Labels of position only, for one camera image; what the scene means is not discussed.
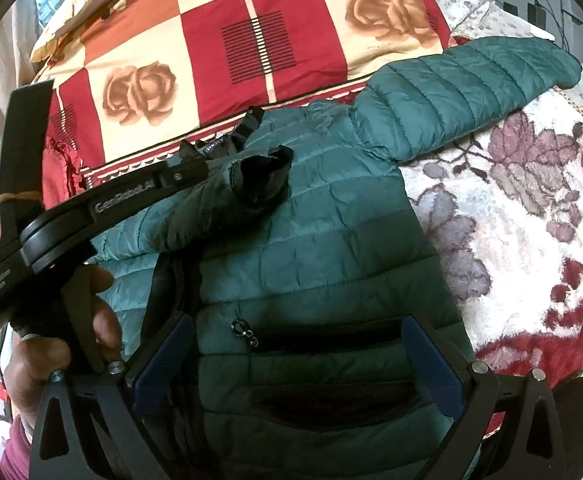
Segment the white curtain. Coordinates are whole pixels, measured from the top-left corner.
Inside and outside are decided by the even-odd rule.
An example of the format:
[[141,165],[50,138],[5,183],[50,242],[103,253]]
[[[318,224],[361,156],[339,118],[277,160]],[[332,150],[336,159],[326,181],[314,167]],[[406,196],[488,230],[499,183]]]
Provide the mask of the white curtain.
[[30,54],[39,29],[36,0],[17,0],[0,21],[0,145],[10,93],[35,76]]

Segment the metal screw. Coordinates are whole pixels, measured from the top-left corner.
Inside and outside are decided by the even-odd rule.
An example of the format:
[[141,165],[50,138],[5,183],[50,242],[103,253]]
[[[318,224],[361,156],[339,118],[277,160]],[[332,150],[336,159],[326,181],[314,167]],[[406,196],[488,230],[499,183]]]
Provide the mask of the metal screw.
[[113,363],[110,363],[110,365],[107,367],[107,370],[111,375],[119,374],[124,369],[125,364],[123,361],[114,361]]
[[484,375],[489,371],[489,366],[482,361],[474,361],[471,364],[471,369],[475,371],[477,374]]
[[49,380],[52,383],[59,383],[64,378],[65,378],[65,370],[61,370],[61,369],[52,371],[51,375],[49,376]]
[[544,381],[545,380],[545,372],[543,372],[540,368],[534,368],[531,371],[531,374],[533,375],[533,378],[536,379],[537,381]]

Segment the jacket zipper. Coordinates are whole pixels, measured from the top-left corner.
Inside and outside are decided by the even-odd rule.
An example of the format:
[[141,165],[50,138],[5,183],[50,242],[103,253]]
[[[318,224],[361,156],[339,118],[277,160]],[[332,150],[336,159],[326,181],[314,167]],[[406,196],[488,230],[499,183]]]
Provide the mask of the jacket zipper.
[[320,353],[367,348],[400,339],[400,319],[383,319],[355,325],[295,327],[262,330],[255,335],[249,322],[234,320],[231,330],[245,338],[254,353]]

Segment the orange square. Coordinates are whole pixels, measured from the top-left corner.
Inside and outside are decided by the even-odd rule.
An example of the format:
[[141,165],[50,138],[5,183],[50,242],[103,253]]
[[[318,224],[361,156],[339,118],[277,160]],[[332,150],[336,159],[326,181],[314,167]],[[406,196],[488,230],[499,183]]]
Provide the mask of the orange square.
[[131,38],[178,15],[178,0],[112,2],[80,36],[85,47],[84,63],[98,59]]

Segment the red ruffled fabric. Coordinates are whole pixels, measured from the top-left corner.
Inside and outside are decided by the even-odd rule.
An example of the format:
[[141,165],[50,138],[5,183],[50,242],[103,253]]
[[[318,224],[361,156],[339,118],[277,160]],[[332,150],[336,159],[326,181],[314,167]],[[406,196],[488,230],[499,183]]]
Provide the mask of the red ruffled fabric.
[[49,209],[84,191],[81,158],[73,147],[47,137],[42,153],[42,201]]

